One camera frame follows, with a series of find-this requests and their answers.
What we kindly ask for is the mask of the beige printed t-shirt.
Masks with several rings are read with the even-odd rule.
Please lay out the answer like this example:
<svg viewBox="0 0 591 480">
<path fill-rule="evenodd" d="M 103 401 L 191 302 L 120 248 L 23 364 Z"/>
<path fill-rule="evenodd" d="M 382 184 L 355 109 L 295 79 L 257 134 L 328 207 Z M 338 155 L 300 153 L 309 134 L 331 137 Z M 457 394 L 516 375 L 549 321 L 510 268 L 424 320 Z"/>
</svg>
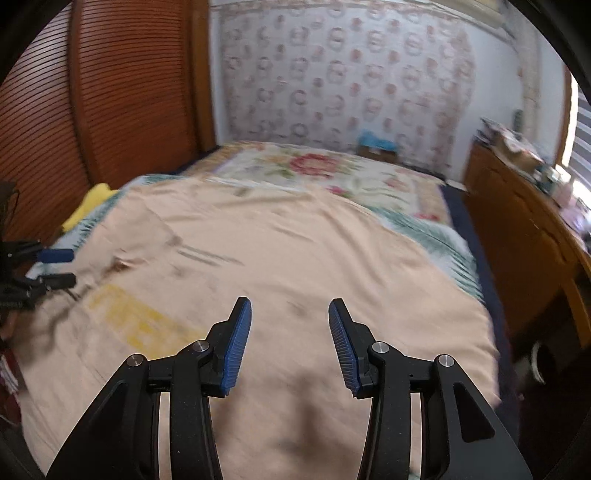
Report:
<svg viewBox="0 0 591 480">
<path fill-rule="evenodd" d="M 252 301 L 238 384 L 211 403 L 228 479 L 353 479 L 370 405 L 346 389 L 329 302 L 406 355 L 455 357 L 499 403 L 490 317 L 416 241 L 324 190 L 188 178 L 129 191 L 68 270 L 72 294 L 22 317 L 23 430 L 47 470 L 121 363 L 173 355 Z"/>
</svg>

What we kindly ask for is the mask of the yellow plush toy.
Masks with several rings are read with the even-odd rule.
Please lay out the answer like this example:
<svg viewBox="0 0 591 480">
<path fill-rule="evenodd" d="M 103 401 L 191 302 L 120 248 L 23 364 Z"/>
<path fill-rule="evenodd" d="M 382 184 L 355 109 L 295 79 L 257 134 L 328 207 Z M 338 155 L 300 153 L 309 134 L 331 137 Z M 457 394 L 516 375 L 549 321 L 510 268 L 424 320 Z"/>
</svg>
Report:
<svg viewBox="0 0 591 480">
<path fill-rule="evenodd" d="M 111 189 L 106 183 L 94 185 L 83 197 L 81 203 L 62 224 L 61 232 L 67 233 L 72 230 L 81 220 L 83 220 L 95 208 L 105 203 L 111 197 L 119 192 L 118 189 Z"/>
</svg>

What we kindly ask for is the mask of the brown louvered wardrobe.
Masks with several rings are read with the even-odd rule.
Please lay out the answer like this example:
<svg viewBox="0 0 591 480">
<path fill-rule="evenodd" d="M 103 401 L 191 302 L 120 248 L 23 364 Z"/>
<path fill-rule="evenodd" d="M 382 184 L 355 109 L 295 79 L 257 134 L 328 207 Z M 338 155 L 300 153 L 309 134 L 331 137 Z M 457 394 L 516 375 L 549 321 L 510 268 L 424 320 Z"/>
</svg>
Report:
<svg viewBox="0 0 591 480">
<path fill-rule="evenodd" d="M 205 1 L 5 1 L 1 201 L 9 240 L 48 240 L 95 185 L 214 150 Z"/>
</svg>

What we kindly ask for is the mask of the brown wooden cabinet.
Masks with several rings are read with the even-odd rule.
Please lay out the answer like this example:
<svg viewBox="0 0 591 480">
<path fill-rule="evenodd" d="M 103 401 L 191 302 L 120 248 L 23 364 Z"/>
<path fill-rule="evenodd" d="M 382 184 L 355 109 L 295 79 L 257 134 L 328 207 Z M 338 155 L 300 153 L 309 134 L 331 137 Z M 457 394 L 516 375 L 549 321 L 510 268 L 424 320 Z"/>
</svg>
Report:
<svg viewBox="0 0 591 480">
<path fill-rule="evenodd" d="M 493 272 L 508 336 L 517 341 L 542 322 L 551 305 L 566 307 L 552 326 L 574 327 L 590 345 L 590 256 L 553 202 L 492 148 L 472 144 L 464 201 Z"/>
</svg>

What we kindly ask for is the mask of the floral bed sheet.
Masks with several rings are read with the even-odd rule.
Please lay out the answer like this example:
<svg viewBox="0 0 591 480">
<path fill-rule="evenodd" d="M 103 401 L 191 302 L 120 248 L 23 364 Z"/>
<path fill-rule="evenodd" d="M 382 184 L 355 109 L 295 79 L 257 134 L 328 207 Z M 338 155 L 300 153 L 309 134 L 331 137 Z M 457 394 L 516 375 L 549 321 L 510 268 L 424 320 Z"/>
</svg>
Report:
<svg viewBox="0 0 591 480">
<path fill-rule="evenodd" d="M 177 175 L 146 174 L 110 192 L 56 242 L 75 260 L 36 263 L 30 278 L 73 272 L 77 297 L 117 267 L 242 265 L 245 256 L 205 242 L 213 232 L 269 233 L 285 246 L 328 241 L 341 257 L 376 270 L 387 247 L 429 259 L 466 294 L 484 280 L 455 226 L 442 180 L 415 170 L 325 149 L 242 141 Z"/>
</svg>

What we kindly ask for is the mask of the cardboard box on cabinet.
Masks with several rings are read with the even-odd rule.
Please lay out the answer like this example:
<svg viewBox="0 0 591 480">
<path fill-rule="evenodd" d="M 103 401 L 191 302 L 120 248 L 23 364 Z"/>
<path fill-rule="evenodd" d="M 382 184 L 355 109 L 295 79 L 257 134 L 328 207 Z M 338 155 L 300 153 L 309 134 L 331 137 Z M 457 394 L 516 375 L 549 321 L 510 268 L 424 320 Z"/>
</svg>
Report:
<svg viewBox="0 0 591 480">
<path fill-rule="evenodd" d="M 494 149 L 506 161 L 527 174 L 533 174 L 544 161 L 528 143 L 519 140 L 511 130 L 501 129 L 494 135 Z"/>
</svg>

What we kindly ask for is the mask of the striped window blind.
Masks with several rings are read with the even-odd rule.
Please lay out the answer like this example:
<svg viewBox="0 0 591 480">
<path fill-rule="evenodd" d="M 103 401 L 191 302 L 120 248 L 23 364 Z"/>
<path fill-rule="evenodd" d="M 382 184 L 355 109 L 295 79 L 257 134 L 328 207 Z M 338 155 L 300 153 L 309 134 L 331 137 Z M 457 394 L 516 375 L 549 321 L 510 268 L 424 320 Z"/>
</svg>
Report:
<svg viewBox="0 0 591 480">
<path fill-rule="evenodd" d="M 575 136 L 570 169 L 587 187 L 591 185 L 591 108 L 581 89 L 578 89 Z"/>
</svg>

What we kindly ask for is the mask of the patterned lace curtain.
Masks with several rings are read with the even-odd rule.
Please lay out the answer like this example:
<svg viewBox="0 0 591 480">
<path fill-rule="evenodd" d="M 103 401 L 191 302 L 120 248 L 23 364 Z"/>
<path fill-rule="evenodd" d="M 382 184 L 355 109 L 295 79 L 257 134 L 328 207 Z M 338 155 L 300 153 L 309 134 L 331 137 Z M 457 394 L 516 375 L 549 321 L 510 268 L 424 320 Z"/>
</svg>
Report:
<svg viewBox="0 0 591 480">
<path fill-rule="evenodd" d="M 363 133 L 447 172 L 471 103 L 465 22 L 389 1 L 218 6 L 228 132 L 235 140 L 353 151 Z"/>
</svg>

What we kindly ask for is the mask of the white wrapped pipe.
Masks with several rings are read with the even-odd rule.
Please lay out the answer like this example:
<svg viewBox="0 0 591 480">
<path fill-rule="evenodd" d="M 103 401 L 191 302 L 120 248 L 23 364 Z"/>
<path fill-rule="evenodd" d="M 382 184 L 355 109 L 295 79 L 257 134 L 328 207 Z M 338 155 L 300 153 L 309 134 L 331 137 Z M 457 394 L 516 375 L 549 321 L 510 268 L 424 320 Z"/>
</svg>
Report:
<svg viewBox="0 0 591 480">
<path fill-rule="evenodd" d="M 539 35 L 523 15 L 516 18 L 515 33 L 522 80 L 523 133 L 530 141 L 536 141 L 541 84 Z"/>
</svg>

